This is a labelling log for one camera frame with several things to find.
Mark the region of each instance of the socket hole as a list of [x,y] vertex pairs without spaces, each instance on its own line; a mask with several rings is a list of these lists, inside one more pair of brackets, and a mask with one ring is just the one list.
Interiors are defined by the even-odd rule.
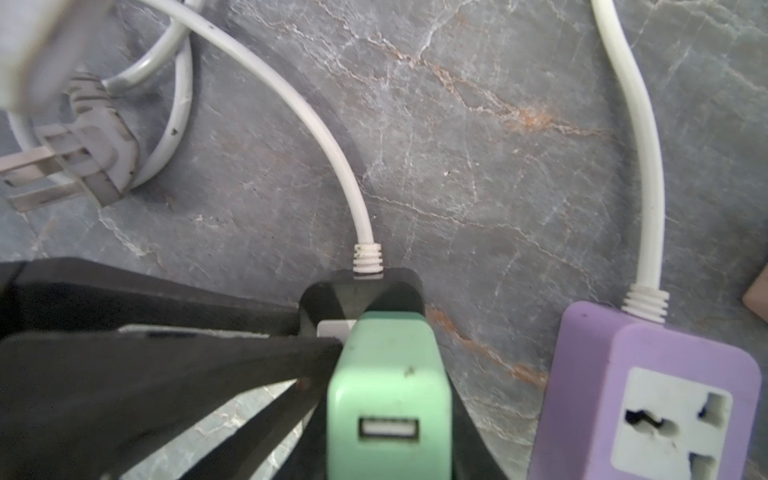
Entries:
[[710,393],[707,395],[707,403],[701,407],[698,415],[699,420],[719,429],[723,426],[725,420],[725,407],[726,399],[724,396]]
[[715,459],[708,455],[688,454],[690,480],[715,480]]
[[674,437],[680,432],[675,422],[667,419],[656,420],[647,410],[627,410],[624,421],[640,433],[657,432],[663,437]]
[[419,441],[418,419],[360,417],[358,438]]

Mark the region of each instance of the marble surface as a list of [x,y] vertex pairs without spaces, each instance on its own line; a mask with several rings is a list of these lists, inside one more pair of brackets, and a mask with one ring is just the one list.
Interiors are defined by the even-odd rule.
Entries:
[[[768,372],[768,326],[740,302],[768,253],[768,6],[617,6],[666,161],[669,323],[739,346]],[[582,299],[618,304],[634,276],[634,140],[589,3],[211,0],[204,14],[328,123],[386,262],[424,281],[445,362],[488,447],[509,478],[524,478],[562,311]],[[89,67],[106,76],[128,66],[165,25],[118,2]],[[169,166],[101,211],[87,199],[26,215],[0,204],[0,258],[76,255],[277,303],[349,267],[354,229],[318,145],[233,60],[199,38],[193,47],[193,117]],[[172,83],[169,66],[118,102],[145,152]],[[3,121],[0,152],[15,149]],[[249,415],[259,398],[244,401]],[[190,451],[218,441],[205,432],[233,431],[233,409]],[[763,402],[749,480],[768,472],[767,413]],[[137,478],[175,478],[177,459],[156,462]]]

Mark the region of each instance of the purple power strip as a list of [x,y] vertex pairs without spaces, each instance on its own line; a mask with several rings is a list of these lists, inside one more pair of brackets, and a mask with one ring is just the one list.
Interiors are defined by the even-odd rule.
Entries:
[[760,397],[755,360],[733,346],[577,302],[563,314],[528,480],[642,478],[611,464],[633,367],[730,392],[733,408],[717,480],[741,478]]

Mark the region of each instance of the white cable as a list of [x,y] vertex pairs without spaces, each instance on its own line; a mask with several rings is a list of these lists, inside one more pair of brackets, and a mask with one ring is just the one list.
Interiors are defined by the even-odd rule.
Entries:
[[664,254],[664,166],[654,109],[624,37],[613,0],[592,0],[592,9],[608,58],[624,92],[640,161],[642,224],[637,279],[622,308],[635,316],[663,323],[669,298],[668,293],[659,290]]
[[147,160],[142,162],[131,188],[142,185],[163,169],[174,156],[176,149],[187,129],[192,108],[192,47],[190,39],[183,40],[181,50],[176,54],[176,72],[174,80],[174,104],[170,109],[168,123],[157,146]]
[[[184,4],[200,13],[205,6],[205,0],[186,0]],[[145,82],[179,51],[184,39],[188,38],[189,32],[189,28],[171,19],[168,29],[152,45],[152,48],[147,50],[147,53],[119,74],[102,81],[107,93],[111,97],[116,97]]]
[[201,37],[221,48],[221,50],[272,88],[298,115],[328,156],[331,167],[333,167],[336,176],[339,178],[342,190],[349,204],[358,241],[355,247],[354,270],[357,273],[378,273],[382,271],[381,246],[373,241],[371,220],[368,217],[368,209],[362,198],[357,179],[352,172],[352,168],[349,166],[344,152],[339,147],[339,144],[336,143],[336,139],[310,104],[261,58],[189,8],[174,2],[174,0],[141,1],[186,25]]
[[8,123],[11,125],[11,132],[16,139],[16,143],[23,151],[40,146],[40,141],[35,135],[35,129],[32,127],[32,119],[30,117],[9,111]]

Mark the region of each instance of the power socket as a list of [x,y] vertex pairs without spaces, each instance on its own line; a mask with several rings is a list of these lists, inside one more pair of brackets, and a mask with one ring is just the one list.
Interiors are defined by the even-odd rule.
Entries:
[[634,367],[611,464],[649,480],[716,480],[732,408],[726,390]]
[[742,478],[761,381],[743,350],[574,303],[528,480]]

